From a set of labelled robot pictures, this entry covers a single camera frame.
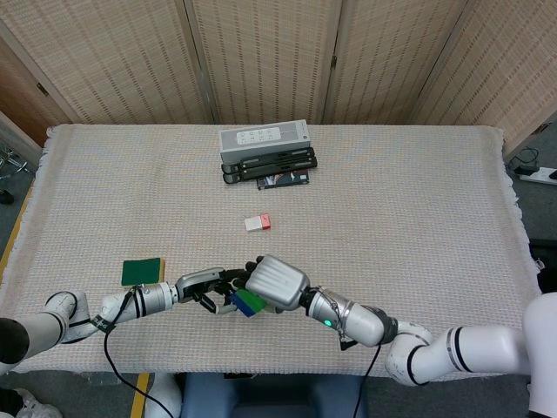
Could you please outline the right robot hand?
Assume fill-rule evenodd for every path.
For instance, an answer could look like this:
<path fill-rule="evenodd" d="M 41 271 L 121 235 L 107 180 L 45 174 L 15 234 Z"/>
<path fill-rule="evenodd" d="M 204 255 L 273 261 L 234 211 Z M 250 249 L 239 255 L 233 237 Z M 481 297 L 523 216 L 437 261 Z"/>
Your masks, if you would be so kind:
<path fill-rule="evenodd" d="M 300 307 L 303 291 L 310 286 L 306 273 L 272 255 L 256 262 L 245 288 L 283 311 Z"/>

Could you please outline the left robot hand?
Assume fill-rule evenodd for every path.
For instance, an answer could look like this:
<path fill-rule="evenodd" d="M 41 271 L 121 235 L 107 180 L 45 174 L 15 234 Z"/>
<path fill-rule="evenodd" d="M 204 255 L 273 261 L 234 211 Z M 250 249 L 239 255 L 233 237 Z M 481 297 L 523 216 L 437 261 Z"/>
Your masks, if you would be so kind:
<path fill-rule="evenodd" d="M 245 269 L 226 270 L 213 267 L 181 276 L 171 287 L 174 303 L 197 302 L 212 314 L 229 314 L 238 308 L 232 303 L 232 295 L 245 288 L 250 273 Z M 224 304 L 217 305 L 208 293 L 224 297 Z"/>

